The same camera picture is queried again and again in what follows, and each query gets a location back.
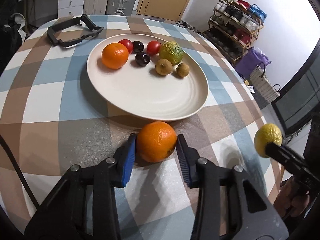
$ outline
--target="basket handle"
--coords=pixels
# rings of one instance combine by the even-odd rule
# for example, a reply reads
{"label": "basket handle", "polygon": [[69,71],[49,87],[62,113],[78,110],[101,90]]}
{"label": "basket handle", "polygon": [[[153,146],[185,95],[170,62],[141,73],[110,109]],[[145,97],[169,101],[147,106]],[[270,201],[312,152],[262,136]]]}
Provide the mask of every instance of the basket handle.
{"label": "basket handle", "polygon": [[280,91],[280,89],[281,89],[281,86],[279,85],[279,84],[275,84],[275,85],[273,85],[272,87],[275,87],[276,85],[278,85],[279,86],[279,90],[278,90],[278,92]]}
{"label": "basket handle", "polygon": [[263,64],[263,73],[262,73],[262,75],[260,76],[260,77],[262,78],[263,75],[264,75],[264,73],[266,72],[266,64],[264,64],[263,62],[260,62],[260,63],[257,65],[257,67],[260,66],[261,64]]}

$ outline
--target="woven basket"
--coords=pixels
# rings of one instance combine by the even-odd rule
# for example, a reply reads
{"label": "woven basket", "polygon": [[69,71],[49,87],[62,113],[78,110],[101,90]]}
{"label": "woven basket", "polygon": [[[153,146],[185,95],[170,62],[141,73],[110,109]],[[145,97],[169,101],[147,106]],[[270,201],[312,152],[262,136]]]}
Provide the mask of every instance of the woven basket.
{"label": "woven basket", "polygon": [[[250,81],[254,89],[257,90],[268,103],[271,103],[273,100],[280,96],[279,91],[281,87],[279,84],[275,84],[272,86],[265,74],[265,71],[266,66],[263,62],[261,62],[250,74]],[[279,86],[279,90],[276,90],[274,88],[276,85]]]}

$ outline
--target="red tomato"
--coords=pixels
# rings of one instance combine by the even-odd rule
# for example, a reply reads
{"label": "red tomato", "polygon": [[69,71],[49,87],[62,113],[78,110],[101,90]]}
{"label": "red tomato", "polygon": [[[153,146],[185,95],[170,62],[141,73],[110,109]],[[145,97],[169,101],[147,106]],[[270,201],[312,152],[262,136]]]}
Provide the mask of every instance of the red tomato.
{"label": "red tomato", "polygon": [[150,56],[158,54],[160,50],[161,43],[159,41],[150,41],[147,45],[147,53]]}
{"label": "red tomato", "polygon": [[127,39],[123,39],[121,41],[119,41],[118,43],[123,44],[124,46],[127,47],[129,54],[133,51],[133,44],[131,41],[127,40]]}

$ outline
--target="checkered tablecloth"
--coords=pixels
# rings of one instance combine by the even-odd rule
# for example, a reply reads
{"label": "checkered tablecloth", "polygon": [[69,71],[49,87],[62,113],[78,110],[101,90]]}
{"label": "checkered tablecloth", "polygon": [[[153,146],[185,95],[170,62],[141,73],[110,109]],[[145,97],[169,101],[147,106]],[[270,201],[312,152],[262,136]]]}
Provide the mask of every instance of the checkered tablecloth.
{"label": "checkered tablecloth", "polygon": [[[281,181],[279,165],[260,158],[253,145],[265,119],[235,70],[209,41],[149,19],[109,15],[90,19],[104,30],[67,49],[51,46],[46,37],[47,27],[66,18],[42,25],[0,77],[0,133],[40,203],[72,164],[97,164],[150,122],[108,103],[88,79],[86,61],[93,47],[124,33],[176,41],[196,60],[210,87],[205,107],[170,125],[202,157],[224,167],[243,165],[274,201]],[[86,32],[85,26],[73,26],[57,38],[70,40]],[[116,189],[123,239],[189,239],[197,192],[183,183],[175,152],[162,163],[134,167],[127,187]],[[0,204],[21,231],[35,212],[2,148]]]}

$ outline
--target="plate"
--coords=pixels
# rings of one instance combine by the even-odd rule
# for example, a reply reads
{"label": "plate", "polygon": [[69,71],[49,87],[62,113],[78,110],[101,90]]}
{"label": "plate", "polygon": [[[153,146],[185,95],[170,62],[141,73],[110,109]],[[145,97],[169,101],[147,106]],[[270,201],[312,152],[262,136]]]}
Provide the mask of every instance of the plate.
{"label": "plate", "polygon": [[189,65],[190,73],[185,78],[177,77],[175,71],[167,76],[159,75],[155,70],[158,55],[151,57],[145,67],[135,62],[135,53],[129,55],[120,69],[105,67],[101,61],[102,50],[122,39],[141,41],[144,51],[150,41],[166,42],[149,35],[121,34],[97,44],[89,54],[87,72],[102,97],[130,114],[159,121],[184,119],[203,107],[209,91],[208,81],[200,66],[187,53],[184,53],[182,62]]}

